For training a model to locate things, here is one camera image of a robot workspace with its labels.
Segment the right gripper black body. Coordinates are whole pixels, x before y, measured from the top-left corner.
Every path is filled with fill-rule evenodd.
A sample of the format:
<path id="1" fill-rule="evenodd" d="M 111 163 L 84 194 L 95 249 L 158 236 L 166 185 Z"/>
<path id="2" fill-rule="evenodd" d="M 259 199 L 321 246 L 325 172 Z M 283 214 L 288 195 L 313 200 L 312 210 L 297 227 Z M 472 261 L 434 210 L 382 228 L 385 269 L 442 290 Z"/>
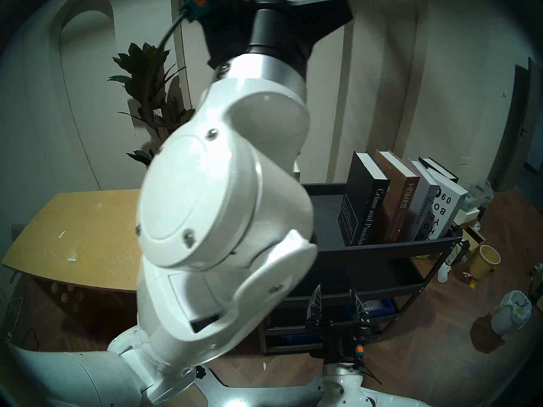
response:
<path id="1" fill-rule="evenodd" d="M 322 348 L 310 350 L 309 354 L 324 362 L 363 362 L 364 346 L 374 334 L 374 326 L 367 321 L 343 325 L 307 322 L 306 330 L 321 337 Z"/>

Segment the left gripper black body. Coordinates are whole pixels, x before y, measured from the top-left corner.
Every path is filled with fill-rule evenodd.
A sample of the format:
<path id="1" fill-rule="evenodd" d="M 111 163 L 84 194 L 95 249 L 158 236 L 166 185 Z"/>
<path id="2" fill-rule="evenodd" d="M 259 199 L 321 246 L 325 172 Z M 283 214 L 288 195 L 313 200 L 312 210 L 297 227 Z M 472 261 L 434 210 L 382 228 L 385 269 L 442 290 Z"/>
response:
<path id="1" fill-rule="evenodd" d="M 314 45 L 353 18 L 348 0 L 208 3 L 210 10 L 199 23 L 209 53 L 207 64 L 213 70 L 243 54 L 263 54 L 306 75 Z"/>

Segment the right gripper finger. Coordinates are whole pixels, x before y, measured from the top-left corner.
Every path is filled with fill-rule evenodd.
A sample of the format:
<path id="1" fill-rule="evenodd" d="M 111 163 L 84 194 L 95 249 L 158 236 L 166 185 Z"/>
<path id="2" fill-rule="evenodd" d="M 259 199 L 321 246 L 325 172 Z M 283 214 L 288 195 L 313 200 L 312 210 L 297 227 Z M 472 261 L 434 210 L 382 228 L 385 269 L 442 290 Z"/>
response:
<path id="1" fill-rule="evenodd" d="M 362 301 L 358 297 L 356 293 L 355 288 L 351 288 L 349 290 L 349 299 L 350 299 L 350 307 L 351 307 L 351 316 L 352 316 L 352 323 L 355 326 L 364 326 L 366 325 L 366 319 L 365 319 L 365 309 L 363 306 Z"/>
<path id="2" fill-rule="evenodd" d="M 306 313 L 306 325 L 307 326 L 323 326 L 323 309 L 322 309 L 322 291 L 321 284 L 318 284 L 314 289 Z"/>

